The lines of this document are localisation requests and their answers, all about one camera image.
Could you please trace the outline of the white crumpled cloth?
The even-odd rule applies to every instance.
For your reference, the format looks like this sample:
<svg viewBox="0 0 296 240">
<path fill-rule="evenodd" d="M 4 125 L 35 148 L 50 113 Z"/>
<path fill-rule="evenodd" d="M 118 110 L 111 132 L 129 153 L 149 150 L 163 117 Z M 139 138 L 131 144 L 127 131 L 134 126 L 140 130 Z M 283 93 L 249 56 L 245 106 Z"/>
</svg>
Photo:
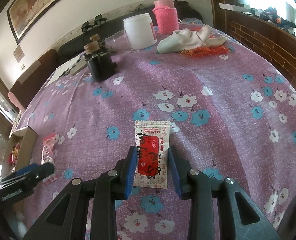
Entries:
<svg viewBox="0 0 296 240">
<path fill-rule="evenodd" d="M 226 42 L 224 36 L 210 38 L 211 28 L 204 25 L 199 31 L 185 28 L 175 30 L 167 38 L 161 40 L 157 45 L 159 54 L 178 53 L 183 50 L 191 50 L 199 47 L 219 47 Z"/>
</svg>

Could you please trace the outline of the purple floral tablecloth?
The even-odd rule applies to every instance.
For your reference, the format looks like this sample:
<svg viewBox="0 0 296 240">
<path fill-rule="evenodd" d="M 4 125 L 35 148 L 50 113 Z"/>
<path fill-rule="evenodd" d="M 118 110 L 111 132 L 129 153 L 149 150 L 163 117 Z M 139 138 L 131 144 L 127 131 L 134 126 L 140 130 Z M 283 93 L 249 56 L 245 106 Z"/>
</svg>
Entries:
<svg viewBox="0 0 296 240">
<path fill-rule="evenodd" d="M 232 38 L 228 54 L 159 54 L 156 46 L 113 56 L 116 73 L 87 69 L 43 85 L 19 127 L 55 135 L 56 180 L 24 200 L 31 228 L 73 179 L 112 169 L 135 143 L 136 121 L 170 122 L 170 144 L 212 179 L 232 177 L 282 238 L 296 237 L 296 90 L 269 61 Z"/>
</svg>

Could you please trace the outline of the white plastic jar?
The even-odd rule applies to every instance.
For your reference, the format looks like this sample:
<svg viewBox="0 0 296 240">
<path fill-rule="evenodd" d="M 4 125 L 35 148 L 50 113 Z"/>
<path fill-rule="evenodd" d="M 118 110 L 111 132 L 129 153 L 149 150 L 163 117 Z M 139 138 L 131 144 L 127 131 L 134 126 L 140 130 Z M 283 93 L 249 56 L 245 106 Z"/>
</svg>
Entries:
<svg viewBox="0 0 296 240">
<path fill-rule="evenodd" d="M 156 44 L 157 37 L 149 13 L 126 18 L 123 20 L 123 25 L 132 49 L 145 49 Z"/>
</svg>

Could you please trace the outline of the red shiny wrapper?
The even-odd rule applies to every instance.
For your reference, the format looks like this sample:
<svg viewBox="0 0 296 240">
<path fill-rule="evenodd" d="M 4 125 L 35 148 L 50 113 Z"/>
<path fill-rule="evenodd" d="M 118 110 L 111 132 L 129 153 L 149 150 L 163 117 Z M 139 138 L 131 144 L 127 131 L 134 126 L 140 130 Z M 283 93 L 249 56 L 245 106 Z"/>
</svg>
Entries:
<svg viewBox="0 0 296 240">
<path fill-rule="evenodd" d="M 213 55 L 226 55 L 229 53 L 229 48 L 226 46 L 218 47 L 198 47 L 195 49 L 188 49 L 179 52 L 187 57 L 205 57 Z"/>
</svg>

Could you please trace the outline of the black pen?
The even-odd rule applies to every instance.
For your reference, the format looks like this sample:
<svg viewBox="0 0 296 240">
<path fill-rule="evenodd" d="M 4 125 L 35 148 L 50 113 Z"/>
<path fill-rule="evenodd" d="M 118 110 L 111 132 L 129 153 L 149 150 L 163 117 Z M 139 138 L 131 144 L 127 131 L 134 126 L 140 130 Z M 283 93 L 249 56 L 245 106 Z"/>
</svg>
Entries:
<svg viewBox="0 0 296 240">
<path fill-rule="evenodd" d="M 63 76 L 67 76 L 67 75 L 70 75 L 70 76 L 74 76 L 78 73 L 78 70 L 77 70 L 77 64 L 74 64 L 72 65 L 71 67 L 69 67 L 67 70 L 64 70 L 62 72 L 62 74 L 59 75 L 59 78 L 63 77 Z"/>
</svg>

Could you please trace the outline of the pink sleeved bottle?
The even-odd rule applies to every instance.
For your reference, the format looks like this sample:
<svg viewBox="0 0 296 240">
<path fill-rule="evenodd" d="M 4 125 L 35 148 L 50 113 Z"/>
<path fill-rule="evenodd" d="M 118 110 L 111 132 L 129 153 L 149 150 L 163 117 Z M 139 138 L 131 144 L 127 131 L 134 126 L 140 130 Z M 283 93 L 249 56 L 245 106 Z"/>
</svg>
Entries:
<svg viewBox="0 0 296 240">
<path fill-rule="evenodd" d="M 173 0 L 155 0 L 153 13 L 156 16 L 159 33 L 171 35 L 179 29 L 177 10 Z"/>
</svg>

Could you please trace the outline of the clear plastic bottle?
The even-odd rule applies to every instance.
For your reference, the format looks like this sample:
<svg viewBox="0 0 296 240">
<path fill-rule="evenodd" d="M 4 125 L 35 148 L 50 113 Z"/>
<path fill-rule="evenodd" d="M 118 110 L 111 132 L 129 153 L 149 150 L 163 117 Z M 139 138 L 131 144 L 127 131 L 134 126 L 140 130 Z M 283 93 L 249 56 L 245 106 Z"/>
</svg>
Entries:
<svg viewBox="0 0 296 240">
<path fill-rule="evenodd" d="M 112 51 L 126 51 L 130 48 L 127 34 L 125 30 L 118 31 L 117 33 L 109 36 L 104 40 L 104 45 Z"/>
</svg>

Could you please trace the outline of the white red sauce packet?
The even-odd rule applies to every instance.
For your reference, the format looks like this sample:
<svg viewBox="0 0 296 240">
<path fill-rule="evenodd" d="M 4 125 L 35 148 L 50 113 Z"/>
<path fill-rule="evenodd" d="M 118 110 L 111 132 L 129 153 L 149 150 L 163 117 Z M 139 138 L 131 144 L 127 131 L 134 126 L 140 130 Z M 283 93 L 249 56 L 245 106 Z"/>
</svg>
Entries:
<svg viewBox="0 0 296 240">
<path fill-rule="evenodd" d="M 133 185 L 168 187 L 169 121 L 136 121 L 134 124 L 137 165 Z"/>
</svg>

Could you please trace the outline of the framed wall picture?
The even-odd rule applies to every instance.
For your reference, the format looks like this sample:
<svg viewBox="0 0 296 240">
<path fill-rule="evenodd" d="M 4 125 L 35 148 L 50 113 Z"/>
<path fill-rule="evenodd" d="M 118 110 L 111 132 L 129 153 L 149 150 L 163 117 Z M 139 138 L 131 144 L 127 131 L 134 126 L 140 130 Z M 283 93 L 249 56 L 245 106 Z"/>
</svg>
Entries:
<svg viewBox="0 0 296 240">
<path fill-rule="evenodd" d="M 16 43 L 20 43 L 38 19 L 59 1 L 13 0 L 7 10 L 7 17 Z"/>
</svg>

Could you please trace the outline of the brown cardboard box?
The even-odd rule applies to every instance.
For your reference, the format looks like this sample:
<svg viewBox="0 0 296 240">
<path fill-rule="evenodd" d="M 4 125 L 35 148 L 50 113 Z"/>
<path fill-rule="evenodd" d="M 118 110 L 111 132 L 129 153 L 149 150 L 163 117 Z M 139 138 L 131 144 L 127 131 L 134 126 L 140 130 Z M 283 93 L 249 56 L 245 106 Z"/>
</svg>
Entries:
<svg viewBox="0 0 296 240">
<path fill-rule="evenodd" d="M 11 134 L 2 161 L 1 177 L 29 165 L 36 139 L 37 133 L 29 126 Z"/>
</svg>

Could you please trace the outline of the wooden brown cabinet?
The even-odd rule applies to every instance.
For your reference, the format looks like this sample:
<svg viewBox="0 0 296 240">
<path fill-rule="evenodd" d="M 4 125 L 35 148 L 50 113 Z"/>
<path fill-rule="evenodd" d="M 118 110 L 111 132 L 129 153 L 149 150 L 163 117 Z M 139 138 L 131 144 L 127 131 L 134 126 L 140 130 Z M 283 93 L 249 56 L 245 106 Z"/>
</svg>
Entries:
<svg viewBox="0 0 296 240">
<path fill-rule="evenodd" d="M 268 60 L 296 89 L 296 37 L 260 18 L 224 10 L 221 3 L 241 5 L 241 0 L 211 0 L 213 24 Z"/>
</svg>

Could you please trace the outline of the white lined notepad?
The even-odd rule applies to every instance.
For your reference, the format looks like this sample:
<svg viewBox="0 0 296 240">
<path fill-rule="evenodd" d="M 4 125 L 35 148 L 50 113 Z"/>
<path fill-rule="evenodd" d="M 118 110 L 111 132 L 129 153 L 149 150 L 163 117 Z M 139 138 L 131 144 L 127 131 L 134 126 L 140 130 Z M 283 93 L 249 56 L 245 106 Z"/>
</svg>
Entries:
<svg viewBox="0 0 296 240">
<path fill-rule="evenodd" d="M 57 81 L 61 76 L 63 76 L 65 73 L 69 71 L 81 58 L 81 55 L 78 55 L 69 61 L 66 61 L 65 63 L 61 64 L 59 67 L 56 68 L 55 72 L 51 75 L 51 77 L 46 81 L 44 87 L 49 86 L 51 83 Z"/>
</svg>

